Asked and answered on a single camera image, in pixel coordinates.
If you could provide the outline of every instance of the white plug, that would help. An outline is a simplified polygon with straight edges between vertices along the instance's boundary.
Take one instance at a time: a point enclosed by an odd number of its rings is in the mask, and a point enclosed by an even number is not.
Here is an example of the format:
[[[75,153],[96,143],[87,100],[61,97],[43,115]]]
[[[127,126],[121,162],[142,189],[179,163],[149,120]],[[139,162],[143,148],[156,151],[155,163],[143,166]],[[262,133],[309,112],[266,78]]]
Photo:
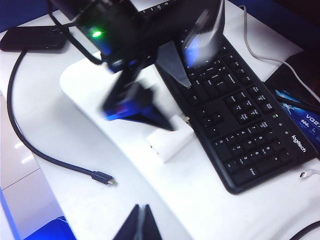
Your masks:
[[[300,178],[304,179],[304,178],[307,178],[313,174],[319,174],[320,175],[320,171],[317,171],[317,170],[306,170],[306,171],[303,171],[301,174],[300,174]]]
[[[184,147],[193,137],[194,130],[178,115],[170,119],[175,131],[157,128],[146,139],[163,163]]]

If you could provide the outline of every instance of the black cable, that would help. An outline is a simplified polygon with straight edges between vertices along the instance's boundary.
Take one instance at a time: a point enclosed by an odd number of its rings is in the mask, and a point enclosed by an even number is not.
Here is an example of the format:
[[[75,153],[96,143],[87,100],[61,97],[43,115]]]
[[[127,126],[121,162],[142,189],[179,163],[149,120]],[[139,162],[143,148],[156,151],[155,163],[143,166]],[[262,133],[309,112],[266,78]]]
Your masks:
[[[26,138],[25,136],[22,134],[22,132],[20,131],[19,127],[18,127],[18,124],[16,122],[16,119],[15,119],[15,116],[14,116],[14,112],[13,112],[13,105],[12,105],[12,97],[13,97],[13,86],[14,86],[14,81],[15,81],[15,77],[16,77],[16,74],[17,74],[17,71],[18,71],[18,68],[20,66],[20,63],[22,62],[24,56],[26,55],[27,53],[27,50],[23,50],[21,52],[21,54],[19,55],[18,59],[16,60],[14,66],[13,66],[13,69],[12,69],[12,72],[11,72],[11,75],[10,75],[10,78],[9,78],[9,83],[8,83],[8,89],[7,89],[7,102],[6,102],[6,105],[7,105],[7,112],[8,112],[8,116],[9,116],[9,120],[10,120],[10,123],[12,125],[12,128],[15,132],[15,134],[17,135],[17,137],[20,139],[20,141],[31,151],[33,152],[35,155],[39,156],[40,158],[52,163],[52,164],[55,164],[55,165],[58,165],[58,166],[61,166],[61,167],[64,167],[64,168],[67,168],[67,169],[70,169],[70,170],[73,170],[73,171],[76,171],[76,172],[79,172],[79,173],[83,173],[83,174],[86,174],[86,175],[89,175],[91,176],[94,180],[97,180],[101,183],[104,183],[104,184],[113,184],[114,183],[114,180],[113,180],[113,177],[110,176],[110,175],[107,175],[103,172],[100,172],[100,171],[91,171],[91,170],[88,170],[88,169],[85,169],[85,168],[82,168],[82,167],[79,167],[79,166],[75,166],[75,165],[72,165],[72,164],[69,164],[69,163],[66,163],[66,162],[63,162],[63,161],[60,161],[60,160],[57,160],[53,157],[50,157],[44,153],[42,153],[41,151],[39,151],[37,148],[35,148]]]
[[[50,0],[47,0],[47,11],[48,15],[54,22],[54,24],[59,28],[59,30],[65,35],[65,37],[92,63],[96,65],[101,65],[103,63],[102,60],[93,56],[67,29],[64,27],[53,15],[52,13],[52,3]]]
[[[296,235],[294,235],[290,240],[299,240],[303,238],[306,234],[310,233],[312,230],[315,230],[316,228],[320,227],[320,221],[316,221],[308,226],[306,226],[304,229],[300,230]]]
[[[299,109],[304,109],[304,110],[307,110],[307,111],[310,111],[310,112],[313,112],[315,114],[320,115],[320,108],[317,106],[314,106],[314,105],[311,105],[308,103],[300,103],[300,102],[292,101],[292,100],[286,99],[286,98],[284,98],[282,96],[278,96],[278,95],[276,95],[275,98],[278,100],[278,102],[289,104],[289,105],[295,106]]]
[[[72,22],[63,24],[62,26],[65,28],[71,28],[71,27],[74,27],[75,25],[76,25],[76,23],[72,21]]]

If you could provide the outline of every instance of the green led light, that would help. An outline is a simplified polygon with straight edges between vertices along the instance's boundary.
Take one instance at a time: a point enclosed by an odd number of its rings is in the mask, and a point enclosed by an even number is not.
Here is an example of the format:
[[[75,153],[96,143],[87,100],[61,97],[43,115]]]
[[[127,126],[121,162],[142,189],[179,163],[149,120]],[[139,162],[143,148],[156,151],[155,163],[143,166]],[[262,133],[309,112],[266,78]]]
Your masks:
[[[93,33],[92,33],[92,37],[93,38],[98,38],[98,37],[100,37],[102,35],[102,31],[94,31]]]

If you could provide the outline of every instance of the black keyboard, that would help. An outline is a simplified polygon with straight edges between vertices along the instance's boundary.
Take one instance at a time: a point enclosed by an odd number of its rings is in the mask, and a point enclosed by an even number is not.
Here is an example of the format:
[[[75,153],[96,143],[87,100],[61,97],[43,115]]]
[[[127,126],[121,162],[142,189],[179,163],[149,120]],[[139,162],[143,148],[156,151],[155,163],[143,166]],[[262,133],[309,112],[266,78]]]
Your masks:
[[[177,49],[181,49],[179,44],[177,41]],[[190,117],[230,193],[245,191],[318,156],[225,37],[214,60],[202,67],[185,67],[191,88],[180,85],[160,67],[158,70],[183,113]]]

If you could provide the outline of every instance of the logitech logo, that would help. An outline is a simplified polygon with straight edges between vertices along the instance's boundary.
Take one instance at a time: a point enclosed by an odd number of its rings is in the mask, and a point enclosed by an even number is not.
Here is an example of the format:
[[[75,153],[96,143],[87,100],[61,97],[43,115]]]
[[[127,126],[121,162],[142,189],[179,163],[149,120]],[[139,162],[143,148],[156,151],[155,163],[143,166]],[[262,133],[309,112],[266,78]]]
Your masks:
[[[297,139],[296,135],[293,135],[292,139],[293,139],[293,142],[299,146],[299,148],[303,153],[307,151],[307,149],[304,146],[302,146],[301,142]]]

